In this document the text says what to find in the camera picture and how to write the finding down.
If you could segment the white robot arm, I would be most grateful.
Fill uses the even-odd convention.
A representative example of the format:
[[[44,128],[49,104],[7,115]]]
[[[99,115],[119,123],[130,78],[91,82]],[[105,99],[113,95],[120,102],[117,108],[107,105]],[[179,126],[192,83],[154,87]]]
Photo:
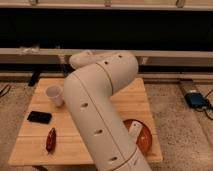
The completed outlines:
[[[99,171],[151,171],[110,97],[129,85],[138,62],[128,51],[70,58],[64,81],[67,110]]]

